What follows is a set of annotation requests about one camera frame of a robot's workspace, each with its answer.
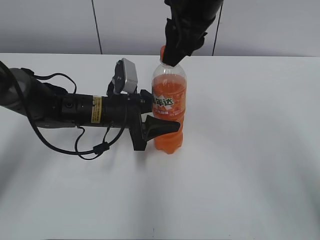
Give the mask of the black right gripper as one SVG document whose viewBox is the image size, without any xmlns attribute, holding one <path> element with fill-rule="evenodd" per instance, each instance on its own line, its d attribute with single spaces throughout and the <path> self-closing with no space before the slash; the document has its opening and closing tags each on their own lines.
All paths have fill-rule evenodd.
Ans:
<svg viewBox="0 0 320 240">
<path fill-rule="evenodd" d="M 175 67 L 200 49 L 208 28 L 223 5 L 222 0 L 166 0 L 171 17 L 165 25 L 165 47 L 162 62 Z"/>
</svg>

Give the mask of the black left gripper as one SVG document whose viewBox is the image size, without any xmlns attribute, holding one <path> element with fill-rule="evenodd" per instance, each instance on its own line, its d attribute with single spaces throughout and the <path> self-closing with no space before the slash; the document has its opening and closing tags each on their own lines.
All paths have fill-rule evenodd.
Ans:
<svg viewBox="0 0 320 240">
<path fill-rule="evenodd" d="M 119 94 L 104 97 L 102 100 L 102 123 L 110 128 L 119 128 L 118 134 L 108 144 L 112 146 L 129 130 L 133 149 L 144 151 L 147 142 L 159 136 L 176 133 L 181 124 L 177 121 L 158 119 L 147 115 L 145 122 L 142 114 L 151 113 L 153 95 L 145 89 L 140 93 Z"/>
</svg>

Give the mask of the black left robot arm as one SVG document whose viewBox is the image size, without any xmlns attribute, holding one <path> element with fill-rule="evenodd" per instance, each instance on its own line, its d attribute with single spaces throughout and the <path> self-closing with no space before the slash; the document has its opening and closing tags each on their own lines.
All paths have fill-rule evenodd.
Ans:
<svg viewBox="0 0 320 240">
<path fill-rule="evenodd" d="M 144 151 L 148 141 L 180 128 L 177 121 L 149 116 L 153 96 L 137 91 L 136 66 L 126 58 L 116 63 L 106 96 L 69 93 L 49 79 L 27 68 L 0 66 L 1 106 L 26 116 L 41 141 L 41 128 L 117 128 L 119 136 L 128 129 L 134 150 Z"/>
</svg>

